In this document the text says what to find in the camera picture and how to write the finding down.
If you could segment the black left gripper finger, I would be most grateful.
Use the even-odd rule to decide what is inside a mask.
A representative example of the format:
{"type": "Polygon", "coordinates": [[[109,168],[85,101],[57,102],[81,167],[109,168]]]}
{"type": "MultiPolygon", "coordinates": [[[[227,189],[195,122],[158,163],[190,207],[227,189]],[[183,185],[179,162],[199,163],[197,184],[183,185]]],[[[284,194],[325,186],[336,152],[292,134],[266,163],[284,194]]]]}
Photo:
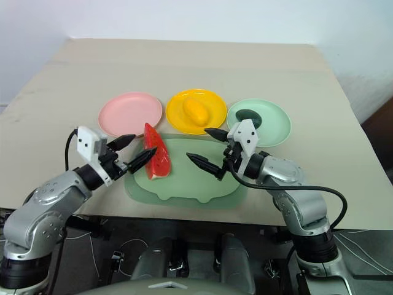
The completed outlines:
{"type": "Polygon", "coordinates": [[[141,151],[131,162],[127,164],[128,171],[133,174],[146,165],[155,155],[157,147],[151,147],[141,151]]]}
{"type": "Polygon", "coordinates": [[[107,147],[112,151],[121,151],[127,147],[135,139],[135,137],[135,134],[122,135],[110,143],[107,143],[107,147]]]}

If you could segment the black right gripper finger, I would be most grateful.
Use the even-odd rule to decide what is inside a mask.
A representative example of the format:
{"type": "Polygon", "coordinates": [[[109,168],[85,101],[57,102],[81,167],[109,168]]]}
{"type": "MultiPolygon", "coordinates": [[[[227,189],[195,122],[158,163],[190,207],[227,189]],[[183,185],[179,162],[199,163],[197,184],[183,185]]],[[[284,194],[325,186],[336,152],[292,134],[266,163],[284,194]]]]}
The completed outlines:
{"type": "Polygon", "coordinates": [[[202,155],[193,154],[190,152],[186,153],[186,156],[201,170],[208,172],[209,174],[216,177],[219,181],[224,178],[225,168],[219,167],[211,163],[207,158],[202,155]]]}
{"type": "Polygon", "coordinates": [[[205,128],[204,131],[218,141],[228,142],[228,132],[226,130],[219,128],[205,128]]]}

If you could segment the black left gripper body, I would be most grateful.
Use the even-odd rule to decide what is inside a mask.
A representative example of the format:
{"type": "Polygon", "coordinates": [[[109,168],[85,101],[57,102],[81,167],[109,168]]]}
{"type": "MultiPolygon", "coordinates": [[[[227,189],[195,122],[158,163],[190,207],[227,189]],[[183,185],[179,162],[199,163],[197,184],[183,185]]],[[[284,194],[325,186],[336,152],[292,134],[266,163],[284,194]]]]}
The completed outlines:
{"type": "Polygon", "coordinates": [[[118,153],[109,146],[105,147],[103,154],[98,156],[98,160],[113,181],[118,180],[127,172],[127,165],[119,160],[118,153]]]}

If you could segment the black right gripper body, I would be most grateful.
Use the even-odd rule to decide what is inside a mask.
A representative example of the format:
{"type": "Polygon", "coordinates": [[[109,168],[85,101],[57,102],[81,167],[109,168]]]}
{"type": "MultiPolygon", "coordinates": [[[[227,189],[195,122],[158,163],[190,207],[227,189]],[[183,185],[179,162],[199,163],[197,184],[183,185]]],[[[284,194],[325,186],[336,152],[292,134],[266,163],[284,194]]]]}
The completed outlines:
{"type": "Polygon", "coordinates": [[[232,139],[227,140],[228,146],[224,150],[224,159],[222,169],[224,172],[230,171],[229,162],[232,163],[232,167],[234,171],[238,172],[241,162],[243,160],[241,153],[243,152],[243,148],[241,144],[232,139]]]}

